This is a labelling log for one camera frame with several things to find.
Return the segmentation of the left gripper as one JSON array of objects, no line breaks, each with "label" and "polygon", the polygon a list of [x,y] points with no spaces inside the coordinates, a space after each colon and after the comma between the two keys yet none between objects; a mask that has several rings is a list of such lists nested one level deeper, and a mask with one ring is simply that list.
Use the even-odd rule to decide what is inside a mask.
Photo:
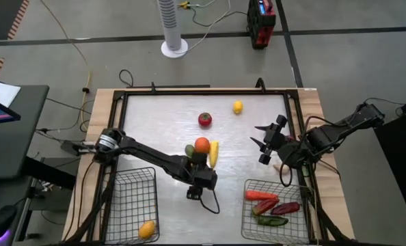
[{"label": "left gripper", "polygon": [[214,190],[218,176],[216,172],[207,165],[207,153],[194,152],[191,161],[184,162],[185,181],[189,185]]}]

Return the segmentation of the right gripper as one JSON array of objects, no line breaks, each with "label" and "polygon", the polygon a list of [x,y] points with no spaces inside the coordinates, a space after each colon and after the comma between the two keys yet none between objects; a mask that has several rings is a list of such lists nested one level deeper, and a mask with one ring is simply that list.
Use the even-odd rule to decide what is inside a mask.
[{"label": "right gripper", "polygon": [[264,131],[265,136],[262,141],[251,137],[251,140],[256,143],[259,150],[262,152],[259,158],[259,162],[262,164],[268,164],[271,160],[271,153],[279,150],[284,144],[286,144],[290,137],[281,133],[281,130],[286,126],[288,120],[283,115],[278,115],[275,123],[271,123],[268,126],[255,126],[254,128]]}]

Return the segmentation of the orange fruit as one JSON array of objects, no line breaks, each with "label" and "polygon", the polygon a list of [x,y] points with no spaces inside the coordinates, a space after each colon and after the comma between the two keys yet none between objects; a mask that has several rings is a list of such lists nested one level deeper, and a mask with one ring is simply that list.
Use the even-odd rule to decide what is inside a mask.
[{"label": "orange fruit", "polygon": [[195,151],[198,153],[208,154],[210,152],[210,141],[205,137],[199,137],[194,143]]}]

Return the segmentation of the red tomato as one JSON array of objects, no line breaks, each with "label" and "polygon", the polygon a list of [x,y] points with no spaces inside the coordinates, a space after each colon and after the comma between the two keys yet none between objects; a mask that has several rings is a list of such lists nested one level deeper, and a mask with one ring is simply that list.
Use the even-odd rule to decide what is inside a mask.
[{"label": "red tomato", "polygon": [[212,123],[212,116],[210,113],[204,112],[201,113],[198,117],[198,123],[202,127],[207,127],[210,126]]}]

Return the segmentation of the dark red pepper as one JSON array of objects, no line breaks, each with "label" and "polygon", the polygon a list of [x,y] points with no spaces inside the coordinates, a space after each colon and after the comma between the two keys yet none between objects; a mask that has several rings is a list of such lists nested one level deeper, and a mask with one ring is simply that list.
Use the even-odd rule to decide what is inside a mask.
[{"label": "dark red pepper", "polygon": [[272,215],[285,215],[288,213],[297,212],[300,209],[300,204],[298,202],[289,202],[280,204],[271,210]]}]

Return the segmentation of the large yellow-orange lemon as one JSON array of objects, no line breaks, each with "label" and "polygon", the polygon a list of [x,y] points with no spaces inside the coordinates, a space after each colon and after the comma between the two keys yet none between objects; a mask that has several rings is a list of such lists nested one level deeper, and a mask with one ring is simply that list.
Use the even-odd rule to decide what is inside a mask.
[{"label": "large yellow-orange lemon", "polygon": [[138,236],[142,239],[150,238],[156,232],[156,223],[154,221],[145,222],[139,229]]}]

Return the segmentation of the red black power station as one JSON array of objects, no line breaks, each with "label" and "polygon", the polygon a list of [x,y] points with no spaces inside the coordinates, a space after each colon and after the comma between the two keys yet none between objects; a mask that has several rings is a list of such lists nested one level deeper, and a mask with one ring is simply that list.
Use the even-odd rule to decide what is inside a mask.
[{"label": "red black power station", "polygon": [[275,23],[276,13],[271,0],[249,0],[246,30],[253,49],[260,50],[268,46]]}]

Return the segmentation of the black power adapter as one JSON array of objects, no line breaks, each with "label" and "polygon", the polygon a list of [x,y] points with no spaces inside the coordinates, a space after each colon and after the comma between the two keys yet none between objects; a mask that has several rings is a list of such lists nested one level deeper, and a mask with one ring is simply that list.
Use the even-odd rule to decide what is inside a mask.
[{"label": "black power adapter", "polygon": [[81,142],[75,142],[75,141],[69,141],[69,140],[64,140],[60,148],[72,155],[75,156],[80,156],[82,154],[88,154],[88,153],[95,153],[95,147],[94,147],[94,142],[89,142],[89,141],[81,141]]}]

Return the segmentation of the white tower fan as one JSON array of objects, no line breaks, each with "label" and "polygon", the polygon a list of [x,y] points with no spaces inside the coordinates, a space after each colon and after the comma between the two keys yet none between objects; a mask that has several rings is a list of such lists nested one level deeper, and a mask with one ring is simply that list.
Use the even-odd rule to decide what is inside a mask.
[{"label": "white tower fan", "polygon": [[176,0],[157,0],[157,3],[164,36],[161,52],[172,59],[182,57],[188,51],[188,44],[181,37]]}]

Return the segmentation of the black desk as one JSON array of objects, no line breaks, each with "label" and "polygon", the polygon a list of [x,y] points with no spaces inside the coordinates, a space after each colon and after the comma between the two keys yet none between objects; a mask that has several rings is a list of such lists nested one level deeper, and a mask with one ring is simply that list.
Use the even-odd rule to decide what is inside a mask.
[{"label": "black desk", "polygon": [[21,119],[0,124],[0,180],[21,175],[48,92],[47,85],[22,85],[12,101]]}]

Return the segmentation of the black computer mouse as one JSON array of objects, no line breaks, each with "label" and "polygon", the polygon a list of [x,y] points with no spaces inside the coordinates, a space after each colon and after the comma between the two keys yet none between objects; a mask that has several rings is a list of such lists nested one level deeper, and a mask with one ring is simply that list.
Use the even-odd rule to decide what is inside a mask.
[{"label": "black computer mouse", "polygon": [[0,238],[9,230],[15,216],[17,208],[15,205],[5,205],[0,208]]}]

